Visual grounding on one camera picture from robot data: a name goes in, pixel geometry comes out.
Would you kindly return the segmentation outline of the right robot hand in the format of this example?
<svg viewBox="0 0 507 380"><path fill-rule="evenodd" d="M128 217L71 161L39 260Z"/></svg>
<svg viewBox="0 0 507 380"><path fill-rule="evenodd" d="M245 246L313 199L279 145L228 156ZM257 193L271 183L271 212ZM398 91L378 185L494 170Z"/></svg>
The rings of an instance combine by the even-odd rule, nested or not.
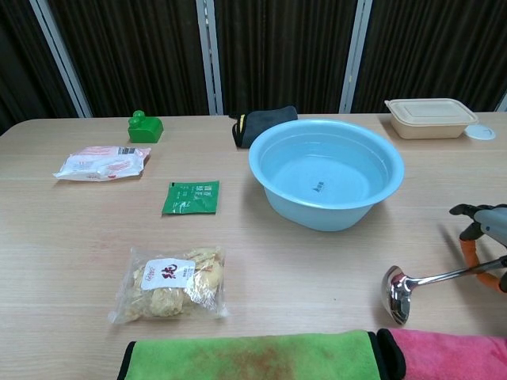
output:
<svg viewBox="0 0 507 380"><path fill-rule="evenodd" d="M472 223L459 235L459 244L463 258L469 268L475 270L480 283L502 294L506 293L506 273L498 277L490 274L494 268L506 268L506 255L499 257L494 267L493 263L480 263L476 241L486 235L498 244L506 247L506 205L470 205L461 203L449 210L451 215L466 215Z"/></svg>

